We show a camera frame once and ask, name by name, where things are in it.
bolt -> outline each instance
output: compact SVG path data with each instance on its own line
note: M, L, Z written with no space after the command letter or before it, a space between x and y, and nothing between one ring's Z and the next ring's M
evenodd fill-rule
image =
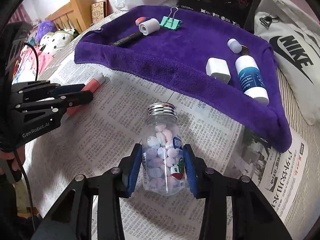
M213 168L205 168L205 173L214 174L214 169Z
M77 175L76 177L75 177L75 180L76 181L81 181L81 180L83 180L84 179L84 176L82 175L82 174L79 174L79 175Z
M118 174L121 171L121 169L119 167L113 167L111 169L111 173L112 174Z
M250 182L250 178L249 178L248 176L242 176L242 177L241 177L241 180L242 180L243 182L245 182L245 183Z

brown book cover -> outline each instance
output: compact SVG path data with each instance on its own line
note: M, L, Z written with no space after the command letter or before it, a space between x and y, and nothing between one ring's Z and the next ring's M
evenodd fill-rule
M97 23L109 15L109 1L97 2L91 5L92 22Z

pink curtain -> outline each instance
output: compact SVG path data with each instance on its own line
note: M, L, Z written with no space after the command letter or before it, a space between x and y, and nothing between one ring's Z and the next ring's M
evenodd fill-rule
M14 12L9 23L21 22L21 21L32 24L32 21L31 21L29 15L27 14L26 9L24 8L24 6L22 4L19 5L17 10Z

glass jar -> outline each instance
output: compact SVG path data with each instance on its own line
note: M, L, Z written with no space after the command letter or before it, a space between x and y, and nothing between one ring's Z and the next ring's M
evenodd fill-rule
M174 195L185 187L184 160L175 106L159 102L148 108L142 139L143 187Z

purple towel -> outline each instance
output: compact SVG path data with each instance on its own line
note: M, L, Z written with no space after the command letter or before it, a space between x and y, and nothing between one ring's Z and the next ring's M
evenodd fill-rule
M281 103L273 49L265 40L215 17L179 9L175 18L183 23L178 30L160 28L126 49L109 46L139 31L137 18L145 16L161 22L169 12L166 6L133 8L101 30L88 32L76 46L75 62L102 64L197 98L254 130L276 150L286 151L291 133ZM228 48L228 38L249 48L269 95L268 106L242 93L235 67L239 55ZM229 84L206 75L210 57L227 61Z

